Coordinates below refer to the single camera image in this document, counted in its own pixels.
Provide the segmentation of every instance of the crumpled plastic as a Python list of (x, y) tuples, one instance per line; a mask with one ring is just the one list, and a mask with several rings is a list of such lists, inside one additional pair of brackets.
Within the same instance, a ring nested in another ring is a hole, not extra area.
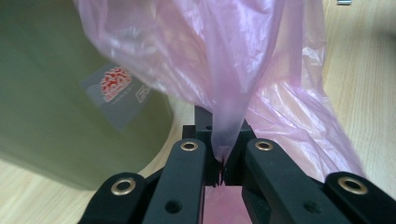
[(306, 174), (363, 175), (322, 88), (317, 0), (75, 0), (99, 51), (156, 90), (213, 113), (212, 147), (230, 155), (244, 119)]

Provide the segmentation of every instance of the wood grain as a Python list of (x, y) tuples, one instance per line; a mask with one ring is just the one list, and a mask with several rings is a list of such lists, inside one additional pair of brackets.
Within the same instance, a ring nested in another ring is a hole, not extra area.
[[(327, 59), (324, 89), (368, 176), (396, 197), (396, 3), (324, 0)], [(193, 123), (191, 105), (172, 99), (175, 121), (162, 152), (141, 174), (161, 168), (181, 125)], [(1, 223), (76, 223), (93, 191), (71, 189), (0, 161)]]

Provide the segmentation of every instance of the translucent plastic bag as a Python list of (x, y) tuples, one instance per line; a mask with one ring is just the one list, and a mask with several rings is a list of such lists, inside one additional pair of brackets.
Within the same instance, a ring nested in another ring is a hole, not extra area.
[(321, 1), (76, 0), (76, 5), (86, 35), (102, 54), (151, 87), (213, 113), (212, 145), (219, 161), (227, 160), (246, 118), (258, 137), (278, 142), (318, 180), (336, 171), (363, 175), (322, 89)]

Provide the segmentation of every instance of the pink plastic bag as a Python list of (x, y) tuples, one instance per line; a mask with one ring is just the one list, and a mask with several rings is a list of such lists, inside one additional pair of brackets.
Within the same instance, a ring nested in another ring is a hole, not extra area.
[(321, 1), (76, 0), (76, 5), (86, 35), (102, 54), (151, 87), (213, 113), (212, 145), (219, 161), (227, 160), (246, 118), (258, 137), (278, 142), (320, 181), (337, 171), (363, 175), (322, 89)]

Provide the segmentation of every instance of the olive green bin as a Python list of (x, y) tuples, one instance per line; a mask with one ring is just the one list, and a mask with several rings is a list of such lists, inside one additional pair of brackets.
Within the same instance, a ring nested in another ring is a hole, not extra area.
[(83, 34), (72, 1), (3, 1), (0, 158), (84, 189), (143, 169), (170, 131), (167, 97), (152, 93), (116, 131), (80, 87), (107, 63)]

